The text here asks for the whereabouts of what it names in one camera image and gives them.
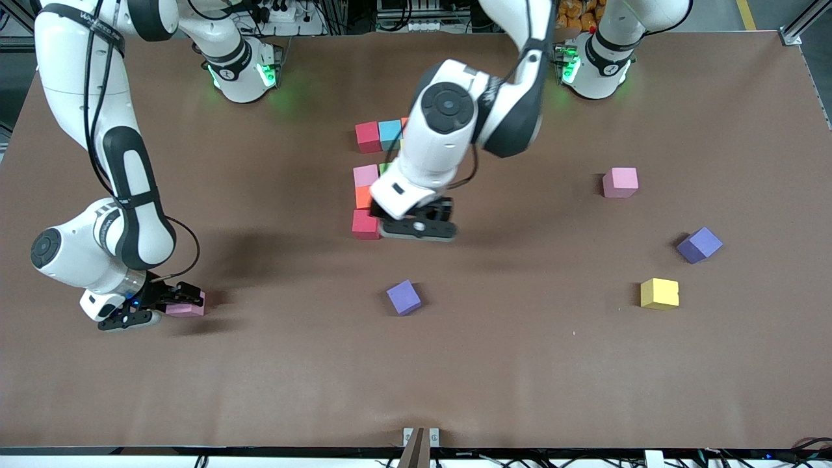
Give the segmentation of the white equipment rack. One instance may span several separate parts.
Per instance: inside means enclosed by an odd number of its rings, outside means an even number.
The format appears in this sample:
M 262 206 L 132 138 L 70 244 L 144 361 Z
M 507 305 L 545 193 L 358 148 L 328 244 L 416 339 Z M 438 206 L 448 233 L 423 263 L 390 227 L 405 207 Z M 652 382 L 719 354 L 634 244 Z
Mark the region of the white equipment rack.
M 374 23 L 385 33 L 435 32 L 458 22 L 467 0 L 374 0 Z

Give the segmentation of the yellow foam cube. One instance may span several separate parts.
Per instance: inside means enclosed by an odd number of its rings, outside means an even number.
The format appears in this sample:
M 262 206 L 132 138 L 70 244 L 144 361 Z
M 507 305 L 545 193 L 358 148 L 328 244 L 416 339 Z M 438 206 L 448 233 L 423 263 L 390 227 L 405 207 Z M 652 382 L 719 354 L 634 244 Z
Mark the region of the yellow foam cube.
M 651 278 L 640 285 L 640 306 L 672 310 L 680 305 L 679 284 L 674 279 Z

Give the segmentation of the orange fruit net bag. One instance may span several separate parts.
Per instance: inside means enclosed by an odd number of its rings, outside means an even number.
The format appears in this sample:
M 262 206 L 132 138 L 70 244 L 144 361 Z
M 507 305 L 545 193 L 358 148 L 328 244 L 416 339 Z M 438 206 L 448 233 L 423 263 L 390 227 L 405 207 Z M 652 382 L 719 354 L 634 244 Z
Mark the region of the orange fruit net bag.
M 556 29 L 594 32 L 605 12 L 607 0 L 556 0 Z

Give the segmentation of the purple foam cube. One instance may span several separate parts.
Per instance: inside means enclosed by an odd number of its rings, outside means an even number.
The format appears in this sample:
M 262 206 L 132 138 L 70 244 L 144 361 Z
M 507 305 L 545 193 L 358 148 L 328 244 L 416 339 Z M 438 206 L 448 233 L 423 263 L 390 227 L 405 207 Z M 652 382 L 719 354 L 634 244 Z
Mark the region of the purple foam cube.
M 702 226 L 692 232 L 675 247 L 684 260 L 690 264 L 698 264 L 712 257 L 724 243 L 707 226 Z
M 386 295 L 390 304 L 393 306 L 393 310 L 395 310 L 396 315 L 399 317 L 408 316 L 424 305 L 416 286 L 410 279 L 405 279 L 397 285 L 390 287 L 386 291 Z

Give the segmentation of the metal table edge bracket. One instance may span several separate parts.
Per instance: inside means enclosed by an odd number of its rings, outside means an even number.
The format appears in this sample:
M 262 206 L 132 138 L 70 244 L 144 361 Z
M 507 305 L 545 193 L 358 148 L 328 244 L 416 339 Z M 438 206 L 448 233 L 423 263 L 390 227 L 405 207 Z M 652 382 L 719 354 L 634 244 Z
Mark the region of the metal table edge bracket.
M 416 429 L 412 428 L 412 427 L 408 427 L 408 428 L 403 429 L 403 433 L 402 433 L 403 438 L 402 438 L 401 447 L 405 447 L 405 445 L 407 445 L 408 441 L 410 441 L 410 438 L 411 438 L 411 436 L 413 435 L 414 432 L 416 432 Z M 429 439 L 429 445 L 430 445 L 431 448 L 437 448 L 437 447 L 441 446 L 440 435 L 441 435 L 441 432 L 440 432 L 440 429 L 438 429 L 438 428 L 425 428 L 424 429 L 424 436 L 425 436 L 425 438 Z

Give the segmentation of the white power strip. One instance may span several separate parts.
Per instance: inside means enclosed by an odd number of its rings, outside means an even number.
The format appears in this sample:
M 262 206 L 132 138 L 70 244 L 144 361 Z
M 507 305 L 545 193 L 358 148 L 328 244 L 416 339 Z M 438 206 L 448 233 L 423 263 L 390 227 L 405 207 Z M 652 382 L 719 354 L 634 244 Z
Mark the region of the white power strip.
M 263 36 L 323 36 L 330 31 L 315 0 L 253 0 L 243 17 Z

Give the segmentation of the red foam cube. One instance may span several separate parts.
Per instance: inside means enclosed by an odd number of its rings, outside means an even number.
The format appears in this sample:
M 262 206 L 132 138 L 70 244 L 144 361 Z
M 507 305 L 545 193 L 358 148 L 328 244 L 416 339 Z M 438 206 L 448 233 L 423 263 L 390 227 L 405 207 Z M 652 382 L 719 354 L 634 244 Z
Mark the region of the red foam cube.
M 362 154 L 382 151 L 382 142 L 378 122 L 363 122 L 354 126 L 356 131 L 357 150 Z
M 371 210 L 356 209 L 352 214 L 352 235 L 357 240 L 378 240 L 378 219 L 371 215 Z

